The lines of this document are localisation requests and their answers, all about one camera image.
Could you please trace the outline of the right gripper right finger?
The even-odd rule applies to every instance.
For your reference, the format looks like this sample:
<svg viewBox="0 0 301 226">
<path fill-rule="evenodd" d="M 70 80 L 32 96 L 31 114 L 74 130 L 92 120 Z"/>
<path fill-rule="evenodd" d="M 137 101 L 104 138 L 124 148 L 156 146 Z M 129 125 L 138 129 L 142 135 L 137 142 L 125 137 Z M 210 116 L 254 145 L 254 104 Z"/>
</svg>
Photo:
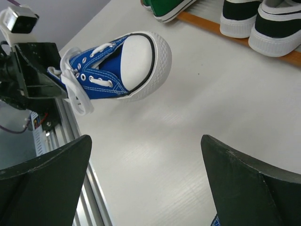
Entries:
<svg viewBox="0 0 301 226">
<path fill-rule="evenodd" d="M 206 173 L 221 226 L 299 226 L 301 176 L 224 144 L 201 138 Z"/>
</svg>

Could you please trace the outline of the blue sneaker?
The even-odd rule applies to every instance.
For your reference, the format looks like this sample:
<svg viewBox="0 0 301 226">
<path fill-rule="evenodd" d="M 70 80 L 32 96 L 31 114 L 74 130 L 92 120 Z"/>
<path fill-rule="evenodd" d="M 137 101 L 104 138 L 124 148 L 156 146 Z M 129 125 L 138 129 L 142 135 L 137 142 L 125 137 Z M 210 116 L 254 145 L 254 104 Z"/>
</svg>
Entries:
<svg viewBox="0 0 301 226">
<path fill-rule="evenodd" d="M 218 215 L 215 215 L 215 217 L 214 217 L 214 219 L 212 220 L 210 226 L 221 226 L 220 220 L 219 220 L 219 218 L 218 218 Z"/>
<path fill-rule="evenodd" d="M 75 113 L 92 113 L 92 100 L 138 101 L 155 92 L 167 80 L 172 51 L 153 32 L 132 32 L 85 51 L 71 48 L 59 68 L 48 67 L 50 78 L 62 85 Z"/>
</svg>

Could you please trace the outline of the black white sneaker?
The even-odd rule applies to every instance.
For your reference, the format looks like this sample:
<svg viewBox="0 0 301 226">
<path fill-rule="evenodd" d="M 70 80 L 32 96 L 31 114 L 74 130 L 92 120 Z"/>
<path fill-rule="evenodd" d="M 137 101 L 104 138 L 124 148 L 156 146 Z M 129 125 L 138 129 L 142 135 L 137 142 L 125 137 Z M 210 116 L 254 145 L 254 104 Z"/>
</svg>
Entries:
<svg viewBox="0 0 301 226">
<path fill-rule="evenodd" d="M 221 34 L 231 38 L 248 38 L 261 3 L 261 0 L 224 0 L 220 18 Z"/>
<path fill-rule="evenodd" d="M 299 47 L 301 2 L 264 0 L 258 7 L 248 44 L 256 52 L 269 57 L 282 57 Z"/>
</svg>

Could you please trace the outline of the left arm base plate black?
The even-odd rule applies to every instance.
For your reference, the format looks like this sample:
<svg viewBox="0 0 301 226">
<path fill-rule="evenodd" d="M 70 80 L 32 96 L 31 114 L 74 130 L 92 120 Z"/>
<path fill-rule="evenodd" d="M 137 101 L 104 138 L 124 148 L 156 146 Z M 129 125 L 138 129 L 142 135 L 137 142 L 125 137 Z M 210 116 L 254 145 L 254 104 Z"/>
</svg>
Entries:
<svg viewBox="0 0 301 226">
<path fill-rule="evenodd" d="M 43 131 L 49 132 L 58 124 L 61 118 L 54 99 L 29 99 L 27 109 L 32 111 L 32 128 L 42 127 Z"/>
</svg>

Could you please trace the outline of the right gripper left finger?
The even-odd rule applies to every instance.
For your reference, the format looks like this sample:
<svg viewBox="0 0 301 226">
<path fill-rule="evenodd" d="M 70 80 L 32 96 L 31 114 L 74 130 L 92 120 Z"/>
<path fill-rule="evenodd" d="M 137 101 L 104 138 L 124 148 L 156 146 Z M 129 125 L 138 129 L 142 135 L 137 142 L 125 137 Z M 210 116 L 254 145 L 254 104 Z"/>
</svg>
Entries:
<svg viewBox="0 0 301 226">
<path fill-rule="evenodd" d="M 68 147 L 0 171 L 0 224 L 2 226 L 71 226 L 76 192 L 63 169 Z"/>
</svg>

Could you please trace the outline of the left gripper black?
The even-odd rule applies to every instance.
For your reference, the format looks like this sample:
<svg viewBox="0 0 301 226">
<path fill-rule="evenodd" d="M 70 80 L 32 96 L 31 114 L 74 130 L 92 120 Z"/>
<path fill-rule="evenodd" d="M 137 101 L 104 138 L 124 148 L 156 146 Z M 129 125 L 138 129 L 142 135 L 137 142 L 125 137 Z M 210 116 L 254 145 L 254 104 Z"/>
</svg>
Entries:
<svg viewBox="0 0 301 226">
<path fill-rule="evenodd" d="M 17 110 L 26 110 L 28 101 L 22 96 L 17 77 L 24 76 L 24 94 L 31 99 L 67 98 L 66 90 L 49 77 L 47 68 L 59 67 L 61 60 L 54 42 L 26 42 L 14 45 L 8 55 L 0 42 L 0 100 Z M 36 74 L 28 74 L 33 69 Z"/>
</svg>

